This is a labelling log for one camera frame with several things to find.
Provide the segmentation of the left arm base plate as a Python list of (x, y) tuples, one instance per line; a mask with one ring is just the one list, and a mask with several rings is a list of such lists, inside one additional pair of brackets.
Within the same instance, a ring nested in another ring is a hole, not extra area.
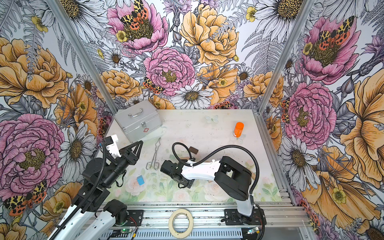
[(143, 210), (125, 210), (122, 213), (121, 224), (122, 227), (140, 227), (144, 218)]

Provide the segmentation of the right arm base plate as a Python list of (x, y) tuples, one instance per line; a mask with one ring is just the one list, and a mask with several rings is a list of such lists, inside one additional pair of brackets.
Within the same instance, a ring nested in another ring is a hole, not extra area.
[(227, 226), (237, 226), (237, 225), (266, 225), (267, 220), (262, 209), (253, 209), (253, 212), (250, 217), (241, 215), (236, 209), (225, 209), (225, 217), (222, 219), (222, 222), (225, 222)]

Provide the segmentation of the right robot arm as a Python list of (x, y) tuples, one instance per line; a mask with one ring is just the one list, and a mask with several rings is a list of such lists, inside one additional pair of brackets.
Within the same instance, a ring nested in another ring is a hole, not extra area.
[(234, 214), (226, 214), (227, 225), (251, 225), (255, 221), (253, 213), (256, 206), (252, 192), (260, 177), (257, 160), (254, 160), (254, 164), (256, 172), (253, 174), (251, 170), (228, 156), (197, 166), (191, 161), (173, 163), (166, 160), (160, 171), (177, 182), (181, 188), (191, 188), (195, 180), (215, 182), (237, 204)]

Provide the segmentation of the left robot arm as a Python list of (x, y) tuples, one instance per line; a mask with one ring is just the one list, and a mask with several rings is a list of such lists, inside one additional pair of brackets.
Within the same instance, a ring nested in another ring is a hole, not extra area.
[(116, 135), (104, 138), (100, 144), (103, 156), (91, 160), (83, 176), (83, 186), (72, 200), (66, 214), (49, 236), (50, 240), (97, 240), (114, 225), (132, 221), (126, 204), (113, 199), (104, 205), (109, 188), (124, 177), (128, 166), (134, 166), (140, 158), (143, 141), (119, 149)]

